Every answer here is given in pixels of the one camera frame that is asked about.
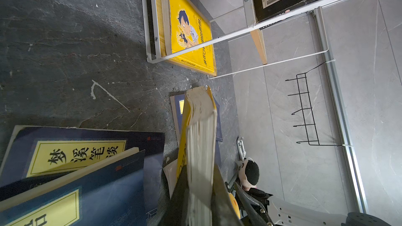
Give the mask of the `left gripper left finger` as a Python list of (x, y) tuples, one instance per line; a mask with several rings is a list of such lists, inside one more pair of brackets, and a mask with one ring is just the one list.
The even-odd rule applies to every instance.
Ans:
[(188, 225), (188, 181), (187, 166), (181, 171), (171, 200), (158, 226)]

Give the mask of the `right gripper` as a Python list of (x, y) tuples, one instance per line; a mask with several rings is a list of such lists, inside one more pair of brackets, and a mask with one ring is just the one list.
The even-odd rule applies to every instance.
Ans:
[(269, 198), (272, 196), (262, 190), (251, 188), (249, 191), (234, 182), (235, 199), (239, 204), (240, 221), (244, 226), (272, 226), (273, 221), (268, 214)]

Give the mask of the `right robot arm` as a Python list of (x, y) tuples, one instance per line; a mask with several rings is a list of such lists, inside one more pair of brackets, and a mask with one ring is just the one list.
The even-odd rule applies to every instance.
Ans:
[(245, 226), (388, 226), (384, 220), (360, 212), (331, 214), (296, 206), (256, 189), (246, 192), (238, 183), (236, 190), (240, 211), (246, 216)]

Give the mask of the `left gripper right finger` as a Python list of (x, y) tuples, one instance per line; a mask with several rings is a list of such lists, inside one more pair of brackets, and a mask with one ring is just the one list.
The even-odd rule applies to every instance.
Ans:
[(211, 197), (212, 226), (243, 226), (236, 215), (217, 164), (214, 166)]

